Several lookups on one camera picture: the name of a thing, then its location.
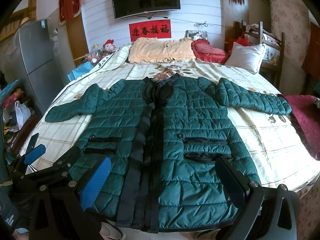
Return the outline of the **white plastic bag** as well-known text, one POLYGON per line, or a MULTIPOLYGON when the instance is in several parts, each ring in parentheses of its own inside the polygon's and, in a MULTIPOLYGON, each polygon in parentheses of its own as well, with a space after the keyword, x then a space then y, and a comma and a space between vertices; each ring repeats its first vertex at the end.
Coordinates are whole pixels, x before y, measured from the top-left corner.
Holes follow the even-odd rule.
POLYGON ((30 109, 19 101, 15 102, 16 121, 19 129, 22 129, 27 120, 31 117, 30 109))

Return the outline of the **grey refrigerator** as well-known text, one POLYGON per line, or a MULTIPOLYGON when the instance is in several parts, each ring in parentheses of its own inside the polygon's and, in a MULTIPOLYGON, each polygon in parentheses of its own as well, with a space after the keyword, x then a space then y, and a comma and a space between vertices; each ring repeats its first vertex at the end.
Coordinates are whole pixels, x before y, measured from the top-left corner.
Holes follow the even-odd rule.
POLYGON ((48 21, 29 20, 1 41, 1 71, 8 83, 21 80, 37 115, 44 115, 63 89, 48 21))

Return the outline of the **cream floral checked bedspread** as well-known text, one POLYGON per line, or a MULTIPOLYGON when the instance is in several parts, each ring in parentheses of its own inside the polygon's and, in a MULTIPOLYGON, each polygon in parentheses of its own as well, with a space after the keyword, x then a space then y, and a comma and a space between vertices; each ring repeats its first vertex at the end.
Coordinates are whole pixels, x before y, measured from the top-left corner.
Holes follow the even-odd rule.
POLYGON ((62 90, 34 129, 46 148, 34 170, 76 147, 71 174, 106 155, 118 189, 142 181, 144 162, 164 186, 185 186, 205 182, 225 158, 262 187, 303 196, 315 185, 319 161, 288 119, 290 104, 261 75, 199 60, 127 63, 130 51, 62 90))

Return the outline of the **red gold pennant banner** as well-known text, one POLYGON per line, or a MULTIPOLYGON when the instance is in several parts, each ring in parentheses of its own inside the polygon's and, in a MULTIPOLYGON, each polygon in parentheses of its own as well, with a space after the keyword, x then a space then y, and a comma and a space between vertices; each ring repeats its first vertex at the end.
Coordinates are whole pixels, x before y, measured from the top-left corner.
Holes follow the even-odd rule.
POLYGON ((81 0, 59 0, 59 23, 70 24, 81 13, 81 0))

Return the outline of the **red heart-shaped cushion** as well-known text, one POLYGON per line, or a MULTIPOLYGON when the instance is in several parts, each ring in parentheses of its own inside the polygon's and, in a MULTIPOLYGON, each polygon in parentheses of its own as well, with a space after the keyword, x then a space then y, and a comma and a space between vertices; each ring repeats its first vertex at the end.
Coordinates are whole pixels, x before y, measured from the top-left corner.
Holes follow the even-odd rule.
POLYGON ((205 39, 198 39, 191 43, 191 49, 195 57, 204 62, 225 63, 228 54, 219 48, 214 48, 205 39))

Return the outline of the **white square pillow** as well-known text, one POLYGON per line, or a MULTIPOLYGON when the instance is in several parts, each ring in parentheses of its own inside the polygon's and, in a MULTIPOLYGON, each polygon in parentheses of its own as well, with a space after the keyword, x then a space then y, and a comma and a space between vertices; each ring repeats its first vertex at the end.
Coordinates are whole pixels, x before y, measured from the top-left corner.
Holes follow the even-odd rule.
POLYGON ((252 74, 257 74, 259 73, 265 53, 265 44, 242 46, 234 42, 231 55, 224 65, 242 68, 252 74))

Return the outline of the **wooden chair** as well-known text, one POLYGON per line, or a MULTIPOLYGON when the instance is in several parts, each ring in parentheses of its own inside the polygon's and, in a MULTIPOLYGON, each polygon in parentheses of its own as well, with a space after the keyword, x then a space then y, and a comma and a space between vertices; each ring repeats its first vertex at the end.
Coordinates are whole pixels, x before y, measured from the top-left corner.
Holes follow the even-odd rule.
POLYGON ((251 45, 262 44, 265 47, 265 54, 260 65, 260 74, 268 79, 274 87, 279 89, 281 72, 283 70, 286 34, 281 33, 277 38, 264 29, 263 21, 258 24, 247 24, 246 21, 235 22, 235 33, 237 37, 253 38, 251 45))

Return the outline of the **pig plush toy red hat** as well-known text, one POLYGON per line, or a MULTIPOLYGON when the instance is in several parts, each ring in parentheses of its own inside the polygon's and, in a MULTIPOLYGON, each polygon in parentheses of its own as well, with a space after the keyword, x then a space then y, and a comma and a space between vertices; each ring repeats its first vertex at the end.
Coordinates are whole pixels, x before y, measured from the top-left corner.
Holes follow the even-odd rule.
POLYGON ((116 51, 114 40, 107 40, 103 45, 103 51, 105 54, 111 54, 116 51))

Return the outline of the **red banner with black characters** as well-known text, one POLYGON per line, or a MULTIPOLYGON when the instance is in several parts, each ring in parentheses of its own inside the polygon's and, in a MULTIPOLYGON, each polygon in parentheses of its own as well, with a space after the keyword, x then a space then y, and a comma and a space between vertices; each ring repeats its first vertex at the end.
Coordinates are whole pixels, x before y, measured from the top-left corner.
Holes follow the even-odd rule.
POLYGON ((171 38, 170 20, 154 20, 129 24, 130 39, 134 42, 140 37, 171 38))

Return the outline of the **scissors hanging on wall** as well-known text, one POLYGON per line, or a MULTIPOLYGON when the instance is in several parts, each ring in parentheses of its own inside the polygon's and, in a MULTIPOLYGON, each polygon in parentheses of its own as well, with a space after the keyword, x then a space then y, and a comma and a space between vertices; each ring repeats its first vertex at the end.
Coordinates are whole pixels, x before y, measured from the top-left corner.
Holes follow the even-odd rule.
POLYGON ((201 22, 201 23, 195 22, 194 25, 195 25, 196 27, 198 27, 198 28, 208 27, 208 23, 207 23, 206 21, 201 22))

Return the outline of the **dark green quilted jacket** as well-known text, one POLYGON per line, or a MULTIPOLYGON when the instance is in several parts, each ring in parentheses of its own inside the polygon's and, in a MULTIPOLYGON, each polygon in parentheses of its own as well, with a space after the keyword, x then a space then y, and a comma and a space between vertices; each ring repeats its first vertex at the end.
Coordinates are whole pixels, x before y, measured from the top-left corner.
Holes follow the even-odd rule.
POLYGON ((109 89, 93 84, 81 98, 53 107, 45 120, 92 117, 75 143, 80 158, 70 173, 79 179, 100 156, 110 158, 111 173, 95 212, 121 228, 198 231, 229 225, 238 215, 216 174, 218 157, 229 159, 247 179, 259 180, 229 107, 291 113, 284 98, 224 78, 213 83, 174 75, 120 80, 109 89))

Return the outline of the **peach fringed pillow cover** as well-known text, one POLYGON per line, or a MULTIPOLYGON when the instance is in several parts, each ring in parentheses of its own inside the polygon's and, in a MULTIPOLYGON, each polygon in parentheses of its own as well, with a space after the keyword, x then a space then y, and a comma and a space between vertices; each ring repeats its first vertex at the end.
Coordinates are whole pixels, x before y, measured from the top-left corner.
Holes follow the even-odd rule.
POLYGON ((191 38, 160 41, 158 38, 141 37, 133 42, 128 60, 130 63, 166 63, 195 59, 192 42, 191 38))

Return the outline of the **framed photo on headboard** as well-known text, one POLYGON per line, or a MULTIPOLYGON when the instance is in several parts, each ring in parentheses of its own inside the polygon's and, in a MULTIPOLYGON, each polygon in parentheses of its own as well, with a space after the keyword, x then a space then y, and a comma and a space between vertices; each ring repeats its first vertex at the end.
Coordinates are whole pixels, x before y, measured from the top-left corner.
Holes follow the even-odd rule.
POLYGON ((185 37, 192 38, 194 41, 198 39, 208 40, 208 34, 206 31, 201 30, 187 30, 185 32, 185 37))

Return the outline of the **blue paper bag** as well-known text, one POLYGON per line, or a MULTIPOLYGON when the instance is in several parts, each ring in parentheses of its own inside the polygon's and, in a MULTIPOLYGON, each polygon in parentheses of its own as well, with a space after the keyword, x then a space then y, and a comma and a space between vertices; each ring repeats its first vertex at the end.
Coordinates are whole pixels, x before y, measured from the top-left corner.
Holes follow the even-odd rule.
POLYGON ((85 62, 81 65, 79 65, 77 68, 72 70, 68 75, 69 81, 76 80, 77 78, 89 73, 92 70, 92 64, 90 62, 85 62))

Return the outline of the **maroon blanket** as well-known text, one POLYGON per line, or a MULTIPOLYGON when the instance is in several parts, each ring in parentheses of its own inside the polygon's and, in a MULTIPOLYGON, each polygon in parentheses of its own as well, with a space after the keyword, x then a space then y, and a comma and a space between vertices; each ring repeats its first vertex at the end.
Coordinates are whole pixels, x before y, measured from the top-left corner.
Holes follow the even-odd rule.
POLYGON ((309 154, 319 161, 319 98, 313 95, 279 95, 292 108, 292 125, 309 154))

